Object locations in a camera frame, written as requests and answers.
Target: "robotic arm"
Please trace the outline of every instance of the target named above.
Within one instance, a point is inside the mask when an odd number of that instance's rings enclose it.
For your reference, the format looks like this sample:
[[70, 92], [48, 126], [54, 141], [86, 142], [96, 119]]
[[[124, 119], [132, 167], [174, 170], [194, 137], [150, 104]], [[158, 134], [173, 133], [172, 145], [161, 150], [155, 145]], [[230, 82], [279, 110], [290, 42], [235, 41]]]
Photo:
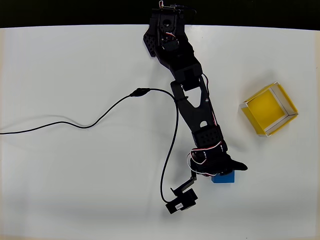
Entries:
[[[226, 175], [234, 170], [248, 169], [245, 164], [232, 160], [227, 154], [228, 147], [209, 98], [208, 79], [185, 33], [185, 9], [185, 6], [176, 4], [160, 5], [159, 9], [153, 9], [149, 29], [143, 36], [151, 57], [157, 57], [175, 79], [170, 86], [196, 145], [189, 154], [191, 178], [177, 189], [171, 189], [176, 196], [166, 204], [171, 214], [196, 204], [197, 195], [192, 188], [187, 189], [197, 180], [197, 174]], [[195, 88], [201, 90], [198, 107], [194, 107], [185, 95], [185, 92]]]

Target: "yellow box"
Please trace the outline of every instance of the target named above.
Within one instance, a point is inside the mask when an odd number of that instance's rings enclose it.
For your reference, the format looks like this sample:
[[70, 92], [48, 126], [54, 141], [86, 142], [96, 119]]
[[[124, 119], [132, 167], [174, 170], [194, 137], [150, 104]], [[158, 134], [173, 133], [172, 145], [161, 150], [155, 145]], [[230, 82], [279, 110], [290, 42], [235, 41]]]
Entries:
[[278, 82], [264, 87], [240, 107], [261, 137], [269, 137], [298, 116], [298, 110]]

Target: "black cable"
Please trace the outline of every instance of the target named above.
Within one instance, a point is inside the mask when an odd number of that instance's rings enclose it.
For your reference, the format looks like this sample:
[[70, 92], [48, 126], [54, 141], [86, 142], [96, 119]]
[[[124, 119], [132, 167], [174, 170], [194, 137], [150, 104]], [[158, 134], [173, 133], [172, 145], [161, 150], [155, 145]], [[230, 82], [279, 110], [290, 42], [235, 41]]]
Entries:
[[116, 105], [118, 105], [123, 100], [125, 100], [125, 99], [127, 99], [129, 97], [131, 97], [131, 96], [128, 95], [128, 96], [125, 96], [125, 97], [121, 98], [119, 101], [117, 101], [115, 104], [113, 104], [112, 107], [110, 107], [101, 117], [99, 117], [99, 119], [97, 121], [95, 121], [95, 123], [93, 123], [91, 125], [88, 125], [88, 126], [80, 126], [80, 125], [76, 125], [76, 124], [74, 124], [72, 122], [68, 122], [68, 121], [55, 121], [55, 122], [52, 122], [52, 123], [48, 123], [46, 125], [42, 125], [42, 126], [38, 126], [38, 127], [35, 127], [35, 128], [31, 128], [31, 129], [28, 129], [28, 130], [11, 131], [11, 132], [0, 132], [0, 135], [23, 134], [23, 133], [32, 132], [32, 131], [35, 131], [35, 130], [38, 130], [38, 129], [42, 129], [42, 128], [45, 128], [45, 127], [49, 127], [49, 126], [52, 126], [52, 125], [56, 125], [56, 124], [68, 124], [68, 125], [74, 126], [76, 128], [79, 128], [79, 129], [89, 129], [89, 128], [92, 128], [94, 125], [96, 125], [105, 115], [107, 115], [107, 113], [109, 113], [111, 111], [111, 109], [113, 109]]
[[162, 92], [162, 93], [165, 93], [165, 94], [169, 95], [173, 99], [174, 104], [175, 104], [175, 109], [176, 109], [176, 121], [175, 121], [174, 134], [173, 134], [173, 138], [172, 138], [172, 142], [171, 142], [171, 145], [170, 145], [169, 152], [168, 152], [168, 154], [166, 156], [166, 159], [165, 159], [165, 162], [164, 162], [164, 166], [163, 166], [162, 174], [161, 174], [161, 180], [160, 180], [161, 198], [165, 203], [168, 203], [168, 201], [165, 200], [165, 198], [164, 198], [164, 194], [163, 194], [162, 188], [163, 188], [164, 175], [165, 175], [166, 167], [167, 167], [167, 164], [168, 164], [168, 160], [169, 160], [169, 157], [171, 155], [172, 149], [173, 149], [175, 141], [176, 141], [176, 136], [177, 136], [177, 131], [178, 131], [178, 123], [179, 123], [179, 109], [178, 109], [178, 104], [177, 104], [177, 101], [176, 101], [175, 97], [170, 92], [168, 92], [166, 90], [162, 90], [162, 89], [158, 89], [158, 88], [138, 88], [135, 91], [133, 91], [130, 95], [121, 98], [119, 101], [117, 101], [115, 104], [113, 104], [101, 117], [98, 118], [97, 121], [95, 121], [93, 124], [88, 125], [88, 126], [80, 126], [80, 125], [76, 125], [76, 124], [73, 124], [73, 123], [68, 122], [68, 121], [56, 121], [56, 122], [48, 123], [46, 125], [42, 125], [42, 126], [38, 126], [38, 127], [35, 127], [35, 128], [31, 128], [31, 129], [28, 129], [28, 130], [11, 131], [11, 132], [0, 132], [0, 135], [22, 134], [22, 133], [32, 132], [32, 131], [35, 131], [35, 130], [38, 130], [38, 129], [42, 129], [42, 128], [45, 128], [45, 127], [49, 127], [49, 126], [52, 126], [52, 125], [56, 125], [56, 124], [68, 124], [68, 125], [74, 126], [76, 128], [79, 128], [79, 129], [89, 129], [89, 128], [92, 128], [94, 125], [96, 125], [104, 116], [106, 116], [116, 105], [121, 103], [123, 100], [125, 100], [127, 98], [130, 98], [130, 97], [141, 97], [141, 96], [147, 94], [149, 91], [158, 91], [158, 92]]
[[218, 124], [218, 121], [217, 121], [217, 118], [216, 118], [216, 115], [215, 115], [215, 111], [214, 111], [214, 108], [212, 107], [211, 100], [210, 100], [209, 79], [208, 79], [208, 77], [207, 77], [204, 73], [202, 73], [202, 75], [203, 75], [203, 76], [205, 77], [205, 79], [206, 79], [206, 91], [207, 91], [207, 93], [208, 93], [208, 101], [209, 101], [210, 110], [211, 110], [211, 112], [212, 112], [212, 114], [213, 114], [213, 116], [214, 116], [214, 118], [215, 118], [215, 121], [216, 121], [217, 124]]
[[153, 90], [153, 91], [158, 91], [158, 92], [163, 92], [165, 94], [168, 94], [174, 101], [174, 104], [175, 104], [175, 110], [176, 110], [176, 119], [175, 119], [175, 128], [174, 128], [174, 134], [173, 134], [173, 138], [172, 138], [172, 142], [171, 142], [171, 146], [170, 146], [170, 149], [169, 149], [169, 152], [166, 156], [166, 159], [165, 159], [165, 162], [164, 162], [164, 166], [163, 166], [163, 169], [162, 169], [162, 174], [161, 174], [161, 180], [160, 180], [160, 194], [161, 194], [161, 198], [162, 200], [165, 202], [165, 203], [169, 203], [167, 200], [165, 200], [164, 198], [164, 194], [163, 194], [163, 191], [162, 191], [162, 188], [163, 188], [163, 182], [164, 182], [164, 176], [165, 176], [165, 171], [166, 171], [166, 167], [167, 167], [167, 164], [168, 164], [168, 160], [170, 158], [170, 154], [171, 154], [171, 151], [174, 147], [174, 144], [175, 144], [175, 141], [176, 141], [176, 136], [177, 136], [177, 131], [178, 131], [178, 123], [179, 123], [179, 109], [178, 109], [178, 103], [175, 99], [175, 97], [168, 91], [166, 90], [162, 90], [162, 89], [158, 89], [158, 88], [150, 88], [150, 90]]

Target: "white table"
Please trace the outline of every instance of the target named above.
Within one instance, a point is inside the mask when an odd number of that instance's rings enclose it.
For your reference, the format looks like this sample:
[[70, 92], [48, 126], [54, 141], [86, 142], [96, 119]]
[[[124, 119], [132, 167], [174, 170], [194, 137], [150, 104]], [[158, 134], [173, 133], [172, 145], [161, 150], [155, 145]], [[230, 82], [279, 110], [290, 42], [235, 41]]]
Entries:
[[[173, 77], [143, 43], [146, 25], [0, 29], [1, 126], [93, 123], [138, 87]], [[175, 125], [170, 97], [129, 98], [92, 129], [56, 125], [1, 137], [2, 233], [55, 239], [288, 239], [317, 234], [318, 82], [313, 31], [187, 26], [210, 80], [217, 120], [236, 161], [235, 183], [199, 177], [199, 199], [170, 215], [160, 176]], [[261, 138], [239, 104], [279, 81], [299, 116]], [[190, 98], [197, 93], [188, 92]], [[194, 147], [181, 118], [164, 196], [190, 177]]]

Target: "blue cube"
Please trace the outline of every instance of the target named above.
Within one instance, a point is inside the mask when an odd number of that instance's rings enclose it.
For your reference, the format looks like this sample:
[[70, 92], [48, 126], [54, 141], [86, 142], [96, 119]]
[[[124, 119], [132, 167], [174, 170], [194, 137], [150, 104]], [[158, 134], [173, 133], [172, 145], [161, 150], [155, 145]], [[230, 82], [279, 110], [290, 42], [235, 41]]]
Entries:
[[215, 175], [211, 177], [211, 180], [215, 184], [230, 184], [235, 182], [235, 171], [227, 175]]

